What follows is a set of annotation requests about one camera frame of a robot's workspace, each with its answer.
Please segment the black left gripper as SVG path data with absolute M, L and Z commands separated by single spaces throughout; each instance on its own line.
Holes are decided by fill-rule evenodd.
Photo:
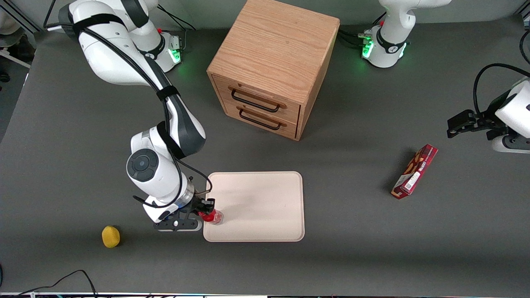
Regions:
M 487 130 L 486 137 L 492 141 L 496 137 L 510 134 L 509 127 L 496 115 L 498 109 L 484 111 L 467 109 L 451 117 L 448 121 L 447 138 L 456 137 L 465 132 L 479 132 Z

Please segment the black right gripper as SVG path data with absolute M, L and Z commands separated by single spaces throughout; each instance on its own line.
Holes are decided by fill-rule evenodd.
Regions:
M 208 210 L 214 209 L 214 198 L 192 198 L 191 202 L 183 209 L 183 219 L 189 219 L 191 214 L 198 215 L 201 219 L 208 218 Z

